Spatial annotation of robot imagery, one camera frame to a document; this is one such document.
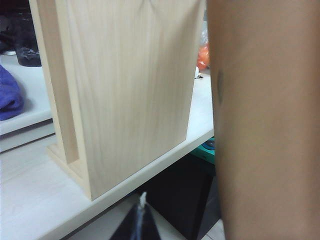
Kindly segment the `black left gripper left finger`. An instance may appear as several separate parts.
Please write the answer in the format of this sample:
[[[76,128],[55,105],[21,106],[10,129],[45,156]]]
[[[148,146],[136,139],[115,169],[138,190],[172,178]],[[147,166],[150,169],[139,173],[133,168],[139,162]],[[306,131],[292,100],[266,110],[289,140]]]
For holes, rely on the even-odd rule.
[[[120,240],[141,239],[141,207],[136,203],[125,216],[119,230]]]

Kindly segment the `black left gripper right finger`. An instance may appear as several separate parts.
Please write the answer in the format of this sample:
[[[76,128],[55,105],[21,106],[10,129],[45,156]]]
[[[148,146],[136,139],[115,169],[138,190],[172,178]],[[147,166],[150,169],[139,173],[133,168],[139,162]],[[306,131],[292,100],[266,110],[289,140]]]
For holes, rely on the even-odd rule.
[[[159,240],[160,234],[149,204],[139,206],[138,213],[138,239]]]

